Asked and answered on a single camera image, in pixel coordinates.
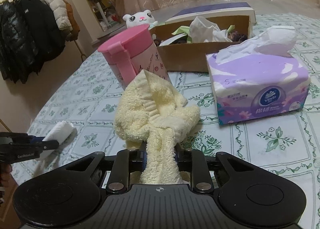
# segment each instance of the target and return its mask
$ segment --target pink lid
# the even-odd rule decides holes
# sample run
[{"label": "pink lid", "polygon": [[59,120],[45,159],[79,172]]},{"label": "pink lid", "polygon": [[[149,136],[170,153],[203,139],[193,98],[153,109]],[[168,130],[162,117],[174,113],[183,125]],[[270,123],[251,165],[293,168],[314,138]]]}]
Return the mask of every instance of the pink lid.
[{"label": "pink lid", "polygon": [[103,53],[110,65],[116,64],[109,53],[110,45],[117,42],[120,42],[124,49],[128,51],[130,58],[135,57],[145,51],[153,43],[152,36],[149,32],[149,24],[128,28],[110,38],[98,48],[98,52]]}]

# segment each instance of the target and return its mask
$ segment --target pink container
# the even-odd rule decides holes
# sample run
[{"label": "pink container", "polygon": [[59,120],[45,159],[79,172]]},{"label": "pink container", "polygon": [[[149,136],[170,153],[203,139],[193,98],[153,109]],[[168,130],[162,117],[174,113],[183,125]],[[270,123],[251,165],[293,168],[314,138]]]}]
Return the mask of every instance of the pink container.
[{"label": "pink container", "polygon": [[142,69],[170,81],[148,28],[148,24],[128,28],[98,48],[123,89]]}]

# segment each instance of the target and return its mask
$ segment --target white plush toy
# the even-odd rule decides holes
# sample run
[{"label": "white plush toy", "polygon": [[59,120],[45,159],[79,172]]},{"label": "white plush toy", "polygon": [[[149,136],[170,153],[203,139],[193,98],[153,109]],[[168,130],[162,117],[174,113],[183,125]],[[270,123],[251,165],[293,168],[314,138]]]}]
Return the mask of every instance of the white plush toy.
[{"label": "white plush toy", "polygon": [[125,20],[127,28],[138,26],[142,24],[149,24],[150,28],[158,25],[158,21],[151,15],[150,10],[145,10],[144,12],[137,12],[134,15],[126,14],[122,17]]}]

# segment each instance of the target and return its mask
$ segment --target floral tablecloth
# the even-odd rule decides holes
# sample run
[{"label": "floral tablecloth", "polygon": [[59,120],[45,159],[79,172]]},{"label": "floral tablecloth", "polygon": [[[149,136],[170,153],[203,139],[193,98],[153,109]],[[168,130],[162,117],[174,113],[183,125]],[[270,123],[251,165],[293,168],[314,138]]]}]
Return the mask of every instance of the floral tablecloth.
[{"label": "floral tablecloth", "polygon": [[[320,20],[297,14],[257,16],[254,33],[272,25],[291,25],[298,41],[291,54],[309,71],[311,86],[304,109],[281,116],[219,126],[209,74],[169,73],[173,85],[201,108],[198,125],[183,141],[206,155],[225,151],[297,183],[308,200],[300,225],[319,228],[320,219]],[[115,155],[124,142],[112,124],[122,88],[103,56],[94,52],[46,103],[29,129],[45,136],[61,120],[72,122],[74,132],[44,162],[14,165],[18,184],[91,152]]]}]

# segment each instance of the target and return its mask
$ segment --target white rolled towel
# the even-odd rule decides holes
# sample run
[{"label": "white rolled towel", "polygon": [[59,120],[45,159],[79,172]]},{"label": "white rolled towel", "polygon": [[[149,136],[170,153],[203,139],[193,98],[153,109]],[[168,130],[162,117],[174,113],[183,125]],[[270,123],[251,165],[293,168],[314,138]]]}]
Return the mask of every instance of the white rolled towel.
[{"label": "white rolled towel", "polygon": [[[59,145],[61,145],[70,136],[74,128],[75,127],[72,123],[66,121],[58,122],[42,141],[56,140],[58,141]],[[54,150],[43,151],[37,160],[45,159],[53,151]]]}]

